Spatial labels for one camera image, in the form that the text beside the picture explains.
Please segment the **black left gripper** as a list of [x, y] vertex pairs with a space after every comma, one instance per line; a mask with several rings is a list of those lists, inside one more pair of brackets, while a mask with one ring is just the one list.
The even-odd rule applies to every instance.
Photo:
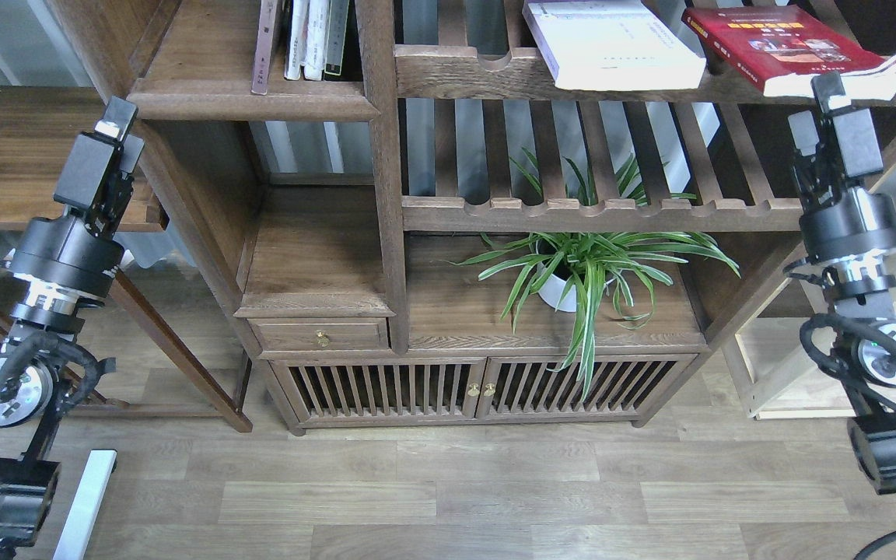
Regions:
[[112, 96], [95, 132], [78, 135], [54, 189], [65, 212], [30, 220], [9, 267], [15, 276], [107, 297], [124, 252], [113, 236], [134, 194], [132, 171], [145, 145], [129, 135], [137, 116], [134, 103]]

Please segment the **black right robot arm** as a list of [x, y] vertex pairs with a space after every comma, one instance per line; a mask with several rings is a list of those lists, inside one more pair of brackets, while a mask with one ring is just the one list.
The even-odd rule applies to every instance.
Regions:
[[[799, 224], [807, 255], [786, 265], [817, 265], [803, 280], [824, 291], [828, 309], [800, 327], [800, 344], [818, 369], [842, 384], [856, 416], [849, 438], [858, 467], [878, 494], [896, 493], [896, 403], [876, 387], [896, 387], [895, 277], [884, 258], [896, 252], [896, 208], [885, 194], [871, 194], [867, 175], [883, 160], [867, 109], [853, 107], [842, 76], [815, 75], [818, 111], [789, 118], [794, 141], [792, 173], [803, 214]], [[896, 531], [857, 554], [867, 559], [896, 541]]]

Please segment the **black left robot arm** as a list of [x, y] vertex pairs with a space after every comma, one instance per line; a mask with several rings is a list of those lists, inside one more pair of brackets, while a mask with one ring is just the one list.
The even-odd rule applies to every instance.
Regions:
[[103, 304], [120, 269], [114, 234], [145, 146], [130, 132], [136, 116], [133, 103], [111, 98], [93, 130], [78, 135], [54, 189], [63, 214], [32, 219], [9, 266], [29, 286], [0, 351], [0, 428], [38, 426], [18, 460], [0, 457], [0, 559], [35, 545], [61, 472], [47, 460], [59, 423], [115, 369], [114, 359], [79, 346], [77, 314]]

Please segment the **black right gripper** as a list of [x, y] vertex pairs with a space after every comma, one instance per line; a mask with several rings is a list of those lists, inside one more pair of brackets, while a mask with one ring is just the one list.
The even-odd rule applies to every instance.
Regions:
[[787, 118], [807, 251], [789, 268], [895, 253], [896, 206], [865, 187], [865, 177], [884, 170], [870, 111], [851, 107], [839, 72], [815, 75], [810, 85], [822, 115], [807, 110]]

